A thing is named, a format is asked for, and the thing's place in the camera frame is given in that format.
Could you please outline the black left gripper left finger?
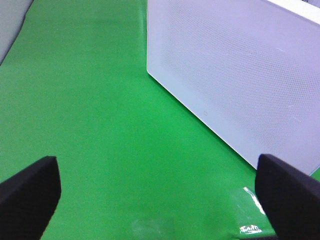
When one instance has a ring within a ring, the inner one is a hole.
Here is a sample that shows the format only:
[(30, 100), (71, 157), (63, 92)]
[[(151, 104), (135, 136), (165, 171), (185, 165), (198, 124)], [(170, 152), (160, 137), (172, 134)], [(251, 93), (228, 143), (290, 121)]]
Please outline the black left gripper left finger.
[(0, 184), (0, 238), (39, 240), (62, 194), (56, 156), (45, 156)]

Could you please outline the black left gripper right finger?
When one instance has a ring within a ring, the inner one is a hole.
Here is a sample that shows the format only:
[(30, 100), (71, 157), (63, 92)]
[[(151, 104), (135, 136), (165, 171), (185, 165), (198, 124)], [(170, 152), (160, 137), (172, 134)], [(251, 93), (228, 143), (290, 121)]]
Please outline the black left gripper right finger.
[(254, 189), (280, 240), (320, 238), (319, 181), (271, 154), (261, 154)]

